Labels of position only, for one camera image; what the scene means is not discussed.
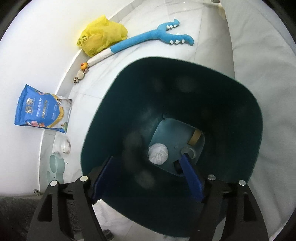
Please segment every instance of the round metal cap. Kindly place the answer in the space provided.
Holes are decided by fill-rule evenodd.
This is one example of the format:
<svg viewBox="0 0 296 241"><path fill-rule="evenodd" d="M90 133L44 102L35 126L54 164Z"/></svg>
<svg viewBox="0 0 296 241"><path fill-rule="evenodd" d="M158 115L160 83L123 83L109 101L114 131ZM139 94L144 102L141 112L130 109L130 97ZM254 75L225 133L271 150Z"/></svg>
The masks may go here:
<svg viewBox="0 0 296 241"><path fill-rule="evenodd" d="M89 178L87 176L82 176L80 177L80 181L85 182L87 181Z"/></svg>
<svg viewBox="0 0 296 241"><path fill-rule="evenodd" d="M53 180L53 181L50 182L50 185L51 185L52 187L54 187L56 184L57 184L57 181L56 181L56 180Z"/></svg>
<svg viewBox="0 0 296 241"><path fill-rule="evenodd" d="M239 180L239 184L240 184L241 186L245 186L245 185L246 185L246 182L245 182L244 180Z"/></svg>
<svg viewBox="0 0 296 241"><path fill-rule="evenodd" d="M216 176L213 175L213 174L210 174L210 175L208 175L207 177L208 177L208 179L211 180L211 181L215 181L215 180L216 180Z"/></svg>

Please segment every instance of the blue plush toy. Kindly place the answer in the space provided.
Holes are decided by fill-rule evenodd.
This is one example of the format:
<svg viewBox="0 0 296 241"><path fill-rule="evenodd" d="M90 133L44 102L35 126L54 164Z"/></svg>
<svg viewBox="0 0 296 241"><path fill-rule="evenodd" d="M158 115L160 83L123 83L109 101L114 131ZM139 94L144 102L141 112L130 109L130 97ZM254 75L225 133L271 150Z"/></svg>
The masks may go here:
<svg viewBox="0 0 296 241"><path fill-rule="evenodd" d="M176 35L176 34L169 34L166 32L169 29L176 28L177 26L179 26L179 24L180 22L177 19L174 19L173 22L163 23L159 25L157 29L120 41L119 43L112 45L110 48L103 50L102 52L98 53L97 55L89 59L87 61L87 64L89 66L93 66L99 61L121 50L124 50L128 47L134 46L138 43L142 43L151 39L161 39L163 42L166 42L168 44L188 43L190 45L193 45L194 44L193 38L187 34Z"/></svg>

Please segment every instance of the white crumpled paper ball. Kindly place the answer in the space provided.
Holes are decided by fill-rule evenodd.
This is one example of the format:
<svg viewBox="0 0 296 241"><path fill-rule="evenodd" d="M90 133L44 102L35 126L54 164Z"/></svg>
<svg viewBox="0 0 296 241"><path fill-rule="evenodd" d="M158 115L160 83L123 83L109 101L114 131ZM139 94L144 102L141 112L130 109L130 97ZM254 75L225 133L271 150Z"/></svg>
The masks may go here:
<svg viewBox="0 0 296 241"><path fill-rule="evenodd" d="M168 149L164 144L156 143L148 149L149 161L154 164L161 165L168 158Z"/></svg>

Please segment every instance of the plastic bag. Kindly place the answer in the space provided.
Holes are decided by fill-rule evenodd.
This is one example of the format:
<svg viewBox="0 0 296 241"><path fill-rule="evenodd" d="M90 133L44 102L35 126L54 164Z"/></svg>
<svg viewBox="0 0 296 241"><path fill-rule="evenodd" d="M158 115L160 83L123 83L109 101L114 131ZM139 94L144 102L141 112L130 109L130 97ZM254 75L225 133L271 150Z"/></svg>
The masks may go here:
<svg viewBox="0 0 296 241"><path fill-rule="evenodd" d="M81 33L77 45L93 57L103 49L127 38L128 31L119 23L111 22L102 15L91 22Z"/></svg>
<svg viewBox="0 0 296 241"><path fill-rule="evenodd" d="M15 125L67 132L72 100L26 85L17 103Z"/></svg>

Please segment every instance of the orange bead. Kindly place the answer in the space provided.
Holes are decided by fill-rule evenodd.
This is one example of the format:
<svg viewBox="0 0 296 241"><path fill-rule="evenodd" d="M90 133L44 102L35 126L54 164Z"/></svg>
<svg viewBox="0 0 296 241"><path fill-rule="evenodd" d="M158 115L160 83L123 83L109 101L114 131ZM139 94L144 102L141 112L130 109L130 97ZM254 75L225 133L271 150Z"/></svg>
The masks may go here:
<svg viewBox="0 0 296 241"><path fill-rule="evenodd" d="M81 66L80 66L80 68L82 70L85 70L87 68L87 63L86 62L82 63Z"/></svg>

